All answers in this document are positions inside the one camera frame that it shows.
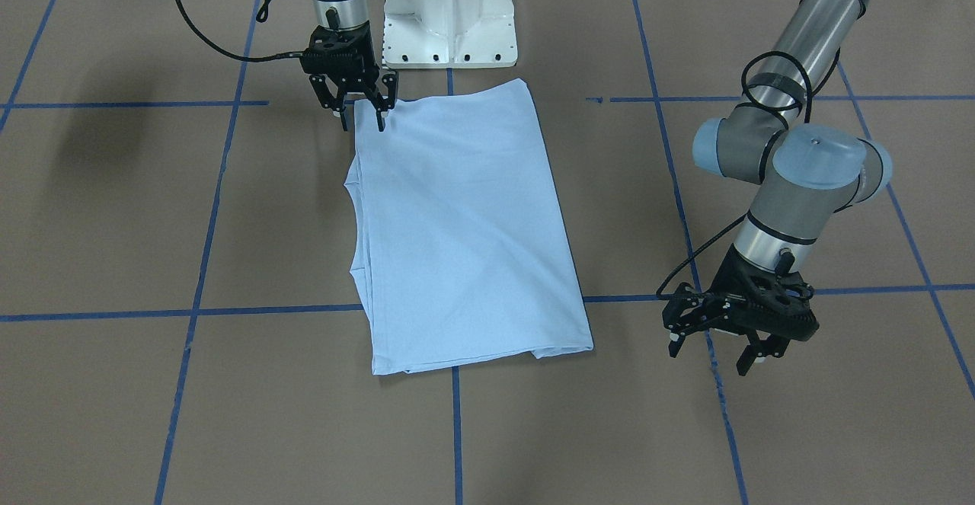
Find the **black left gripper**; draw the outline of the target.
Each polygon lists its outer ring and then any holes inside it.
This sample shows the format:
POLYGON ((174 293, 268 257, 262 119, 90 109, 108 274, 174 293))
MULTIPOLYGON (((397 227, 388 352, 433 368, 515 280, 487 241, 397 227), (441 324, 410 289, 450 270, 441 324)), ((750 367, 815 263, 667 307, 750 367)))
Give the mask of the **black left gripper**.
POLYGON ((676 358, 687 336, 728 322, 746 329, 740 335, 748 345, 735 365, 738 376, 746 376, 755 363, 784 356, 791 340, 807 341, 818 331, 812 297, 814 289, 801 273, 766 271, 730 247, 707 292, 677 289, 668 294, 662 311, 670 336, 668 354, 676 358))

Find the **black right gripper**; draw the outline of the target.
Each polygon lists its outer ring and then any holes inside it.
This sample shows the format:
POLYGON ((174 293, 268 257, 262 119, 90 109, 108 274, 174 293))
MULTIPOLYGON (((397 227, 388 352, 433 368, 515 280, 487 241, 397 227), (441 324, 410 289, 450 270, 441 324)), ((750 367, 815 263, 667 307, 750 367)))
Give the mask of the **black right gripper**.
POLYGON ((377 129, 383 133, 386 117, 397 103, 399 71, 385 70, 379 77, 369 22, 348 30, 317 27, 299 63, 321 108, 339 119, 345 133, 350 130, 345 105, 349 93, 365 95, 372 102, 377 129))

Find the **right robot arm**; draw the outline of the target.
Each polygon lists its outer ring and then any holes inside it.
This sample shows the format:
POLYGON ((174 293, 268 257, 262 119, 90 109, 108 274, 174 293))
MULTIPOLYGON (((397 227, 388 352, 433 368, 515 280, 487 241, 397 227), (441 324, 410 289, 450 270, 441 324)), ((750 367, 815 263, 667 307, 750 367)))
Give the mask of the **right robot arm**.
POLYGON ((385 130, 385 119, 396 104, 399 77, 376 60, 368 0, 312 0, 319 25, 301 53, 286 53, 297 59, 308 76, 323 108, 331 110, 348 128, 345 100, 359 94, 375 109, 377 129, 385 130))

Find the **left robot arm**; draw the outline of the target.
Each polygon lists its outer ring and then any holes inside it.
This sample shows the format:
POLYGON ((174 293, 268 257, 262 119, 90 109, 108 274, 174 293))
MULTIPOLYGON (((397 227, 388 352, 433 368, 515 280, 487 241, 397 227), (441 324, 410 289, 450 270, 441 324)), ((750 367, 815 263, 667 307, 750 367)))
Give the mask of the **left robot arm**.
POLYGON ((800 0, 772 50, 745 65, 735 108, 696 131, 698 168, 755 184, 758 193, 728 225, 736 238, 706 290, 689 283, 657 290, 667 300, 662 321, 672 358, 690 335, 717 329, 748 341, 736 363, 745 376, 818 331, 814 287, 801 267, 831 216, 873 199, 893 175, 878 142, 811 120, 815 96, 870 1, 800 0))

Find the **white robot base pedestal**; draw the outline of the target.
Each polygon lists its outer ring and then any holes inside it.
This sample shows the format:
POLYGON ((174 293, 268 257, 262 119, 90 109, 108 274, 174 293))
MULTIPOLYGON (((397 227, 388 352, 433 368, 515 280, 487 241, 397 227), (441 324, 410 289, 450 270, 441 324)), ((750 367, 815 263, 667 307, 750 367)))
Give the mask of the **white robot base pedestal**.
POLYGON ((397 70, 508 68, 514 0, 384 0, 381 58, 397 70))

